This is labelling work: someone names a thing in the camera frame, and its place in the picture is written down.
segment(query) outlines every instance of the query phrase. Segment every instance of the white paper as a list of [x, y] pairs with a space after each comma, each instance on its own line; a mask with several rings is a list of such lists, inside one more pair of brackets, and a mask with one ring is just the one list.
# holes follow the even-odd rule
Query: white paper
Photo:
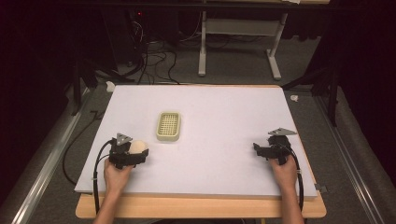
[[[181, 115], [176, 142], [156, 138], [163, 111]], [[126, 192], [279, 196], [270, 164], [253, 149], [253, 143], [268, 147], [268, 132], [279, 127], [297, 131], [281, 88], [117, 86], [75, 191], [92, 192], [99, 149], [123, 133], [149, 148]], [[301, 140], [298, 134], [289, 140], [303, 170], [304, 196], [315, 197]], [[105, 191], [102, 163], [98, 173], [99, 191]]]

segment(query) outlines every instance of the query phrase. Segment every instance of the metal rail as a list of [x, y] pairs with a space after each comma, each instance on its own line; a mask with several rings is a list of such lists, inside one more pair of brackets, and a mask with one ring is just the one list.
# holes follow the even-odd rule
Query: metal rail
[[56, 170], [56, 166], [58, 165], [60, 158], [64, 154], [66, 144], [72, 132], [74, 131], [79, 118], [81, 117], [81, 111], [85, 107], [91, 96], [92, 93], [89, 92], [88, 89], [86, 89], [83, 93], [81, 109], [74, 117], [70, 119], [69, 125], [65, 128], [62, 137], [53, 147], [51, 153], [49, 154], [49, 157], [46, 160], [46, 163], [40, 171], [40, 174], [38, 174], [35, 183], [31, 187], [28, 195], [23, 201], [20, 210], [14, 217], [12, 224], [28, 223]]
[[326, 119], [326, 123], [329, 126], [330, 131], [332, 132], [332, 137], [334, 138], [335, 143], [339, 149], [339, 153], [342, 159], [342, 163], [346, 169], [346, 173], [349, 176], [350, 182], [352, 183], [353, 188], [356, 191], [356, 194], [361, 201], [361, 205], [366, 212], [367, 217], [370, 220], [370, 223], [378, 224], [384, 223], [384, 219], [381, 217], [381, 214], [378, 211], [378, 208], [374, 202], [373, 197], [371, 196], [370, 190], [368, 190], [364, 180], [361, 178], [361, 174], [359, 173], [358, 168], [355, 165], [352, 157], [350, 156], [346, 145], [344, 144], [342, 137], [338, 130], [332, 126], [332, 122], [328, 119], [326, 104], [323, 99], [318, 96], [314, 97], [315, 102], [318, 105], [323, 117]]

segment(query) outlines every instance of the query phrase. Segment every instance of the metal bar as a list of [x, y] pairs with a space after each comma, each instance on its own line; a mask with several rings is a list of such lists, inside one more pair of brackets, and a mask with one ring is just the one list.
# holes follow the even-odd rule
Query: metal bar
[[14, 217], [12, 224], [28, 223], [56, 170], [56, 166], [58, 165], [60, 158], [64, 154], [66, 144], [81, 116], [82, 108], [84, 108], [84, 106], [87, 104], [87, 102], [91, 98], [91, 95], [92, 94], [88, 91], [88, 89], [85, 89], [83, 93], [81, 110], [78, 111], [75, 116], [71, 117], [70, 123], [65, 129], [63, 136], [53, 147], [51, 153], [49, 154], [49, 157], [46, 160], [46, 163], [40, 171], [40, 174], [37, 176], [35, 183], [31, 187], [28, 195], [23, 201], [20, 210]]
[[67, 1], [53, 4], [58, 7], [139, 7], [146, 9], [181, 9], [195, 11], [210, 10], [259, 10], [268, 9], [271, 11], [291, 12], [291, 11], [315, 11], [321, 13], [347, 13], [359, 12], [364, 7], [333, 7], [329, 5], [292, 5], [288, 3], [148, 3], [148, 2], [92, 2], [92, 1]]
[[353, 188], [355, 189], [356, 194], [358, 195], [361, 201], [361, 205], [364, 211], [366, 212], [366, 215], [369, 218], [370, 223], [385, 224], [384, 219], [381, 217], [381, 214], [378, 211], [378, 208], [373, 200], [373, 197], [371, 196], [370, 191], [367, 189], [364, 180], [361, 178], [361, 174], [359, 173], [358, 168], [356, 167], [352, 157], [348, 153], [347, 147], [344, 144], [340, 133], [334, 126], [332, 126], [332, 122], [326, 116], [327, 114], [326, 105], [323, 99], [320, 96], [314, 97], [314, 99], [318, 105], [319, 110], [323, 114], [323, 117], [326, 119], [329, 129], [332, 132], [332, 137], [334, 138], [334, 141], [339, 149], [339, 153], [342, 159], [342, 163], [346, 169], [346, 173], [349, 176]]

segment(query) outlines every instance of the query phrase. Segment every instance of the table leg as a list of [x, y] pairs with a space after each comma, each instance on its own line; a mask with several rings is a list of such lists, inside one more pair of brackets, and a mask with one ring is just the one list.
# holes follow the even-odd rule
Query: table leg
[[277, 67], [277, 63], [276, 63], [276, 59], [275, 59], [275, 53], [276, 53], [277, 46], [279, 45], [279, 41], [280, 41], [280, 37], [282, 36], [283, 29], [285, 28], [285, 23], [286, 23], [287, 17], [288, 17], [288, 13], [282, 14], [282, 17], [279, 21], [279, 25], [277, 26], [274, 45], [271, 49], [267, 50], [268, 62], [270, 63], [273, 77], [275, 80], [281, 79], [279, 68]]

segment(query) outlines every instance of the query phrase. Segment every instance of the small tray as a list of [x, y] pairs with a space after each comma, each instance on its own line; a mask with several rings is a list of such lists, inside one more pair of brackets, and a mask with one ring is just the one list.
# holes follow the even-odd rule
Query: small tray
[[162, 112], [157, 125], [157, 139], [175, 142], [180, 136], [180, 115], [177, 112]]

